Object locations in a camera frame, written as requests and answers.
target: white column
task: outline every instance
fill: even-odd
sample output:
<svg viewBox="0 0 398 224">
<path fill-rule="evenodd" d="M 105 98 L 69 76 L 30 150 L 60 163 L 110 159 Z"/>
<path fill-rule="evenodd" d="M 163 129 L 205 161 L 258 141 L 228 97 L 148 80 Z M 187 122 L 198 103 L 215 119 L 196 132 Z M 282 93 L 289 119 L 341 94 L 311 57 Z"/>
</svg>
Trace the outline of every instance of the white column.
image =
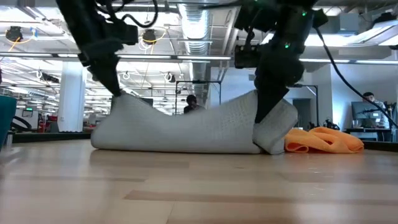
<svg viewBox="0 0 398 224">
<path fill-rule="evenodd" d="M 79 62 L 64 62 L 58 111 L 62 131 L 82 132 L 87 71 Z"/>
</svg>

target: orange cloth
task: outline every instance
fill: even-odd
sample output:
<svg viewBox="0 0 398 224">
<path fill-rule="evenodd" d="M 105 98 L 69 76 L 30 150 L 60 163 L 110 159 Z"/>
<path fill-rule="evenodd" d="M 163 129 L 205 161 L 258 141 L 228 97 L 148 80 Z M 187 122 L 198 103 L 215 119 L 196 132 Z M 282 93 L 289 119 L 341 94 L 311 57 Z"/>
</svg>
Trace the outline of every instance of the orange cloth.
<svg viewBox="0 0 398 224">
<path fill-rule="evenodd" d="M 285 150 L 288 152 L 308 153 L 313 149 L 330 153 L 359 153 L 364 145 L 357 137 L 324 127 L 309 132 L 292 129 L 285 136 Z"/>
</svg>

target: person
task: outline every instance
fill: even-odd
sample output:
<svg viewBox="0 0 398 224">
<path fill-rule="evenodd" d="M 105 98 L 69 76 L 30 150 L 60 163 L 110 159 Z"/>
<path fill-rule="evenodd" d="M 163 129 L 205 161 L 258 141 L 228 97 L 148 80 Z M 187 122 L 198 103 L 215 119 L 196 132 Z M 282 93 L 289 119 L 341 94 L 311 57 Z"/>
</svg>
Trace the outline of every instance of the person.
<svg viewBox="0 0 398 224">
<path fill-rule="evenodd" d="M 374 94 L 373 94 L 373 93 L 371 93 L 371 92 L 366 92 L 366 93 L 363 94 L 363 96 L 364 96 L 366 99 L 368 99 L 369 101 L 371 101 L 371 102 L 373 102 L 373 103 L 379 105 L 382 109 L 386 110 L 386 106 L 384 105 L 384 103 L 381 102 L 381 101 L 378 101 L 378 100 L 374 97 Z M 378 128 L 390 128 L 388 118 L 387 118 L 386 115 L 384 115 L 383 113 L 381 113 L 381 119 L 380 119 L 380 122 L 378 122 L 377 127 L 378 127 Z"/>
<path fill-rule="evenodd" d="M 184 107 L 184 114 L 187 114 L 194 110 L 204 109 L 202 106 L 199 106 L 197 103 L 197 98 L 194 95 L 187 96 L 188 106 Z"/>
</svg>

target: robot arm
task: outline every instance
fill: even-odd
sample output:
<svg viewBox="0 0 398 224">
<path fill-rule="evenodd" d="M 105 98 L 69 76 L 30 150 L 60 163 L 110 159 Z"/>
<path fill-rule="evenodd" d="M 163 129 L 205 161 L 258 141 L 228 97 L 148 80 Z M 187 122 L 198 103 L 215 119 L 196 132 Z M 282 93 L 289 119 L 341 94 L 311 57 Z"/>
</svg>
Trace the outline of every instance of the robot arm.
<svg viewBox="0 0 398 224">
<path fill-rule="evenodd" d="M 115 52 L 122 50 L 123 44 L 138 43 L 137 26 L 118 19 L 114 15 L 111 1 L 57 0 L 57 4 L 81 51 L 79 59 L 83 66 L 88 67 L 114 96 L 120 96 L 116 73 L 119 58 Z M 106 5 L 110 15 L 108 21 L 98 14 L 98 9 L 101 8 L 97 4 Z"/>
<path fill-rule="evenodd" d="M 127 25 L 114 14 L 112 0 L 57 0 L 72 36 L 81 54 L 80 61 L 114 95 L 120 96 L 116 73 L 119 58 L 115 52 L 123 44 L 138 43 L 136 26 Z M 123 0 L 123 4 L 133 0 Z M 287 88 L 298 82 L 304 72 L 299 56 L 310 29 L 327 22 L 322 11 L 312 10 L 317 0 L 238 0 L 227 5 L 204 7 L 204 9 L 241 6 L 235 28 L 248 32 L 245 46 L 238 46 L 235 65 L 238 68 L 257 67 L 255 86 L 258 92 L 256 123 L 283 99 Z M 99 15 L 97 5 L 106 6 L 110 15 L 108 23 Z M 274 31 L 268 44 L 255 47 L 250 45 L 253 30 Z"/>
</svg>

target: teal object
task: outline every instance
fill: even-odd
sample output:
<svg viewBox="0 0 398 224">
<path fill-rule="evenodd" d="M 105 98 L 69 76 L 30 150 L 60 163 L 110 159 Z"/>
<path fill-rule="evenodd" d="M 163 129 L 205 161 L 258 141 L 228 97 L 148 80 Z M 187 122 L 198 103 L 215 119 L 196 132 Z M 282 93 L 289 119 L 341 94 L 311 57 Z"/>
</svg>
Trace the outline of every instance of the teal object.
<svg viewBox="0 0 398 224">
<path fill-rule="evenodd" d="M 17 110 L 17 99 L 0 96 L 0 151 Z"/>
</svg>

